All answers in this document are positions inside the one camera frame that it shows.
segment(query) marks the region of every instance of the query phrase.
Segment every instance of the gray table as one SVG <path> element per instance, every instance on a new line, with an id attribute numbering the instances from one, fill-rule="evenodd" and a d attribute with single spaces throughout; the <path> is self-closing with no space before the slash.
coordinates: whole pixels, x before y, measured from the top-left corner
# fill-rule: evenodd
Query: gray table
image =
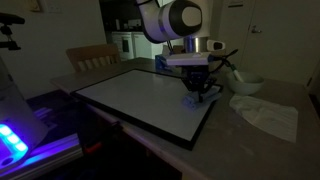
<path id="1" fill-rule="evenodd" d="M 154 62 L 138 58 L 83 73 L 52 79 L 70 93 L 131 69 L 155 71 Z M 224 74 L 218 83 L 225 84 Z M 180 148 L 117 117 L 91 107 L 190 179 L 319 179 L 319 118 L 302 85 L 267 79 L 254 97 L 294 106 L 299 111 L 297 141 L 269 135 L 241 118 L 228 105 L 233 93 L 224 88 L 192 151 Z"/>

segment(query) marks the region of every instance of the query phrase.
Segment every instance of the blue light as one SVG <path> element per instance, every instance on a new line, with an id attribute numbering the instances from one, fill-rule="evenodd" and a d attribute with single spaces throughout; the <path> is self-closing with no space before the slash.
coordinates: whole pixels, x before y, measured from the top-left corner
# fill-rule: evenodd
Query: blue light
<path id="1" fill-rule="evenodd" d="M 8 126 L 1 125 L 0 126 L 0 133 L 4 136 L 8 136 L 12 133 L 11 129 Z"/>
<path id="2" fill-rule="evenodd" d="M 18 143 L 20 141 L 20 138 L 15 134 L 7 136 L 7 139 L 11 144 L 16 144 L 16 143 Z"/>
<path id="3" fill-rule="evenodd" d="M 20 142 L 19 144 L 15 145 L 15 147 L 16 147 L 19 151 L 25 151 L 25 150 L 28 148 L 23 142 Z"/>

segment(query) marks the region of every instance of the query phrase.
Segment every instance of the cabinet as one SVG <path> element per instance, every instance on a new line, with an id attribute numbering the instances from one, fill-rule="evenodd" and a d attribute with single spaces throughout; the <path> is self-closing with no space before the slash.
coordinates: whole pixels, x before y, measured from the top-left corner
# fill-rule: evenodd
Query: cabinet
<path id="1" fill-rule="evenodd" d="M 174 0 L 158 0 L 158 3 L 160 6 L 166 5 L 168 3 L 171 3 Z"/>
<path id="2" fill-rule="evenodd" d="M 135 57 L 132 32 L 112 32 L 112 41 L 118 46 L 122 61 Z"/>
<path id="3" fill-rule="evenodd" d="M 143 35 L 143 33 L 133 33 L 133 43 L 135 47 L 135 57 L 152 58 L 151 42 Z"/>

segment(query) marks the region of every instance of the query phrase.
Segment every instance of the chair backrest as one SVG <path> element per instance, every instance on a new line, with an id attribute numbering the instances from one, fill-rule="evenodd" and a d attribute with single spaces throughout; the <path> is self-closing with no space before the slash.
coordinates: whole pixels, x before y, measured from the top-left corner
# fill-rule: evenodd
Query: chair backrest
<path id="1" fill-rule="evenodd" d="M 175 54 L 185 53 L 184 52 L 185 49 L 182 45 L 174 45 L 172 49 L 173 49 L 173 53 L 175 53 Z"/>
<path id="2" fill-rule="evenodd" d="M 67 49 L 66 53 L 76 72 L 120 62 L 118 47 L 115 44 L 71 48 Z"/>

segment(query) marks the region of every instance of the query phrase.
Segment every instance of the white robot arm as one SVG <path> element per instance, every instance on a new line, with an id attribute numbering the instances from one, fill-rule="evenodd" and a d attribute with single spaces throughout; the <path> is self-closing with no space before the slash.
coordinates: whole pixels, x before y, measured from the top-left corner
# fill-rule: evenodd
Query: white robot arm
<path id="1" fill-rule="evenodd" d="M 150 42 L 161 43 L 184 38 L 187 53 L 225 48 L 225 44 L 208 40 L 210 15 L 207 0 L 176 0 L 159 7 L 156 0 L 136 0 L 143 31 Z"/>
<path id="2" fill-rule="evenodd" d="M 182 81 L 189 91 L 198 92 L 199 102 L 216 79 L 212 72 L 223 65 L 231 67 L 227 57 L 215 57 L 211 51 L 225 49 L 223 42 L 209 40 L 210 14 L 207 0 L 176 0 L 159 7 L 156 0 L 136 0 L 147 39 L 161 43 L 184 38 L 184 54 L 173 54 L 166 61 L 169 66 L 182 67 Z M 214 70 L 209 71 L 209 62 L 222 61 Z"/>

